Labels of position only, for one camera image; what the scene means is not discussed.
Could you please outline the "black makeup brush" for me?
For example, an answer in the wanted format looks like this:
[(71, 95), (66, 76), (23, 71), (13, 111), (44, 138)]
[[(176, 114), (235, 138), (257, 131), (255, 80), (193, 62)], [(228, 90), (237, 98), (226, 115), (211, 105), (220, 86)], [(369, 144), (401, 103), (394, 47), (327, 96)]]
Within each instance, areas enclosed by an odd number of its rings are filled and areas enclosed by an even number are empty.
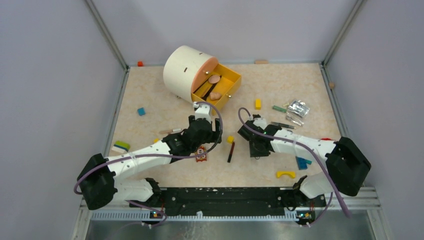
[(201, 99), (203, 101), (207, 101), (207, 98), (209, 97), (209, 95), (211, 94), (211, 92), (214, 90), (214, 88), (216, 87), (217, 83), (212, 84), (212, 86), (207, 90), (207, 92), (201, 97)]

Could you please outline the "beige makeup sponge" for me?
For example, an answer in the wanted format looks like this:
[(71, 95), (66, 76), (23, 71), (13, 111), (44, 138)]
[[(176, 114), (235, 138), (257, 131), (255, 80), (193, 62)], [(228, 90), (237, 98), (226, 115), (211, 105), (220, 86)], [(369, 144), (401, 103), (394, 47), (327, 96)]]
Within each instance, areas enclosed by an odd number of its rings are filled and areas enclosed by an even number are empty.
[(219, 92), (211, 92), (209, 94), (209, 98), (210, 98), (211, 101), (218, 101), (222, 98), (222, 96), (223, 95)]

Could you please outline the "nude concealer tube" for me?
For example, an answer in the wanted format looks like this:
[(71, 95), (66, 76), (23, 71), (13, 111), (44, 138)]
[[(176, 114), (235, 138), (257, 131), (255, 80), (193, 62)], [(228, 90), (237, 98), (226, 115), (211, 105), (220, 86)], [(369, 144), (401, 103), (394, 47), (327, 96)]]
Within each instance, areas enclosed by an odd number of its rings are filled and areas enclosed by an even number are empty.
[(165, 135), (165, 134), (173, 134), (173, 133), (179, 133), (181, 132), (182, 129), (181, 128), (174, 128), (174, 129), (168, 129), (168, 130), (162, 130), (159, 132), (159, 134), (161, 135)]

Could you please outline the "thin black stick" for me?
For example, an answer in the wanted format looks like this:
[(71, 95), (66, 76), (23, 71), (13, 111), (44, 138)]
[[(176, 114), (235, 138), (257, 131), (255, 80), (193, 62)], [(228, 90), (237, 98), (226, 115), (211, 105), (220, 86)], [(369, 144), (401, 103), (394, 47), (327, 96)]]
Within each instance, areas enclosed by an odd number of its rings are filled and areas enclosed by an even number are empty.
[(208, 84), (209, 80), (205, 80), (204, 82), (202, 82), (192, 93), (194, 94), (195, 92), (197, 92), (199, 89), (201, 89), (205, 84)]

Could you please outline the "pink round powder puff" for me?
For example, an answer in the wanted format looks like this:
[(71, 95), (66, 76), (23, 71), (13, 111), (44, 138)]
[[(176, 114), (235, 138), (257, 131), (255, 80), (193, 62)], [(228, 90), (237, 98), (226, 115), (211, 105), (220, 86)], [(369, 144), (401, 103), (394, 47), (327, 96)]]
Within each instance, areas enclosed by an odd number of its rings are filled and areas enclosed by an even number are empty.
[(216, 84), (216, 83), (218, 83), (219, 81), (221, 80), (221, 76), (220, 75), (211, 75), (209, 78), (208, 78), (208, 82), (210, 83), (210, 84)]

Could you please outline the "cream round drawer organizer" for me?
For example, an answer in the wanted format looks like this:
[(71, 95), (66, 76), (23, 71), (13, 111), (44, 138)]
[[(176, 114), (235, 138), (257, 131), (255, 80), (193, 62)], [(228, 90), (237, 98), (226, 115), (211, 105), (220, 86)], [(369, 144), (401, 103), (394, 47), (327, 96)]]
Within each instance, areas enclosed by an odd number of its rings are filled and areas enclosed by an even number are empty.
[(189, 103), (203, 101), (202, 96), (212, 84), (205, 84), (194, 94), (193, 91), (212, 75), (221, 76), (212, 92), (221, 93), (222, 98), (211, 101), (208, 96), (206, 102), (213, 104), (220, 111), (240, 88), (242, 76), (222, 65), (216, 57), (183, 45), (169, 56), (162, 72), (165, 87)]

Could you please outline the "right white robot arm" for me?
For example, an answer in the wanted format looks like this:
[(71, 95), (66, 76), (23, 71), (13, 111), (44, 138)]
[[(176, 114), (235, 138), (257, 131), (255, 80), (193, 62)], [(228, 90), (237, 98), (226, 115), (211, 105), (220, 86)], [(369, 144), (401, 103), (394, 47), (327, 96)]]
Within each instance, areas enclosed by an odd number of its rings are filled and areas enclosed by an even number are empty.
[(270, 153), (292, 154), (305, 160), (315, 161), (321, 171), (306, 175), (293, 186), (293, 200), (299, 206), (307, 206), (315, 197), (335, 194), (346, 217), (351, 216), (342, 195), (355, 197), (363, 185), (372, 165), (354, 141), (348, 137), (339, 140), (323, 140), (302, 136), (267, 124), (260, 115), (242, 118), (239, 108), (237, 115), (242, 123), (242, 137), (268, 156)]

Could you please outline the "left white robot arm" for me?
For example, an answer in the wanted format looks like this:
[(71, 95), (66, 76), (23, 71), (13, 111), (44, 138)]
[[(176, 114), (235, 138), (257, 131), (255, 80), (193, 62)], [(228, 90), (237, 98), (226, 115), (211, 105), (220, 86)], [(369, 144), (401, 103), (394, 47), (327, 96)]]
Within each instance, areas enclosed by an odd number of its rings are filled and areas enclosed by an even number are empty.
[(153, 167), (196, 158), (195, 153), (202, 145), (211, 144), (213, 150), (222, 141), (223, 119), (219, 110), (206, 101), (194, 102), (193, 108), (188, 127), (180, 132), (118, 156), (93, 155), (77, 177), (74, 193), (83, 197), (89, 210), (121, 202), (156, 206), (161, 198), (158, 183), (151, 178), (129, 181), (129, 177)]

